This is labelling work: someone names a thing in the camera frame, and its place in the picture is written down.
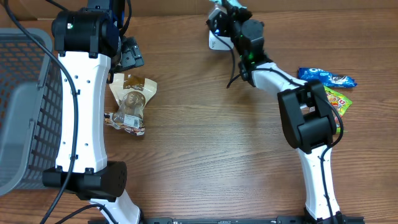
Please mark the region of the green colourful candy bag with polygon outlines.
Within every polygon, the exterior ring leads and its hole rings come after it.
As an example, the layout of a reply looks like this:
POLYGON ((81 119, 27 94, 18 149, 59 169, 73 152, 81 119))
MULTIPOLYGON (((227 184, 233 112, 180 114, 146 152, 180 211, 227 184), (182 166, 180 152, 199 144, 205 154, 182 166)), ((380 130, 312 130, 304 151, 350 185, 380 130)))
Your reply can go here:
POLYGON ((345 95, 324 86, 328 101, 336 108, 339 116, 342 118, 346 110, 353 104, 353 102, 345 95))

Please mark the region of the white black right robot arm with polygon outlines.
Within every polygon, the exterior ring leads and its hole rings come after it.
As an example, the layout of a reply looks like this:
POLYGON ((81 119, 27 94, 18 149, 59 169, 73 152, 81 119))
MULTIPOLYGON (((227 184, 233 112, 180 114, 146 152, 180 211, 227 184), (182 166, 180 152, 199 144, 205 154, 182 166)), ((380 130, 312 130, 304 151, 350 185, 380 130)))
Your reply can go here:
POLYGON ((346 223, 335 198, 331 151, 341 118, 328 101, 323 84, 281 70, 264 50, 264 24, 237 1, 215 1, 206 22, 209 47, 238 54, 239 76, 275 95, 286 141, 300 157, 305 181, 305 223, 346 223))

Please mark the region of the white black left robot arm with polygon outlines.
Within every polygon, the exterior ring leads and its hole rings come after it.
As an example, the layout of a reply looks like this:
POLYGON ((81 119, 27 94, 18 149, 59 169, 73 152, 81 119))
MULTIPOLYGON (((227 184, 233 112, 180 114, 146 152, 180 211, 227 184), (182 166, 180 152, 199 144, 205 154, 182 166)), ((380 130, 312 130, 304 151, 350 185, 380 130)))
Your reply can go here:
POLYGON ((110 161, 104 146, 104 94, 115 72, 143 65, 127 38, 130 1, 89 1, 52 22, 62 76, 62 131, 55 165, 43 171, 46 187, 71 192, 100 209, 106 223, 138 224, 141 209, 126 192, 127 166, 110 161))

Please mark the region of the beige clear pastry bag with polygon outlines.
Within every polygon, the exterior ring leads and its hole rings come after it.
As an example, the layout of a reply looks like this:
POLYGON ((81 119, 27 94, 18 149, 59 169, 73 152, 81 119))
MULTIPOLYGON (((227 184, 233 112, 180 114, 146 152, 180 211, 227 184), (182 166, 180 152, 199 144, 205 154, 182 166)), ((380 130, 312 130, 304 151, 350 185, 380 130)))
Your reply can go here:
POLYGON ((148 78, 115 73, 109 85, 118 104, 117 112, 105 113, 104 123, 115 129, 143 136, 145 134, 144 108, 157 92, 157 83, 148 78))

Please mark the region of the blue cookie packet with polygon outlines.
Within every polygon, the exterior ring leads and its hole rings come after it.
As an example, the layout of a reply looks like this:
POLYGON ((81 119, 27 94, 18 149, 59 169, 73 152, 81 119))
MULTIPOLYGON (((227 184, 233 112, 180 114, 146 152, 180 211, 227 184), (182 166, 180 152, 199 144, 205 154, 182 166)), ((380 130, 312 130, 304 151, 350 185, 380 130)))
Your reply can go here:
POLYGON ((349 76, 337 75, 320 68, 299 68, 298 77, 301 80, 319 80, 327 87, 335 88, 354 88, 357 86, 354 78, 349 76))

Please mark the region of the mint green snack packet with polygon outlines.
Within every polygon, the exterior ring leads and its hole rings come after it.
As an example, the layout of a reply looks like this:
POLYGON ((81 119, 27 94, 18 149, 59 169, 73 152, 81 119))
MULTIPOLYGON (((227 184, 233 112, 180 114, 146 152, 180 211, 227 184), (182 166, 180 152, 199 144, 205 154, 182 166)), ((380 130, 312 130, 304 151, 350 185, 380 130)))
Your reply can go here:
POLYGON ((238 0, 209 0, 215 4, 219 4, 225 8, 229 7, 237 7, 239 9, 246 9, 246 6, 243 6, 238 0))

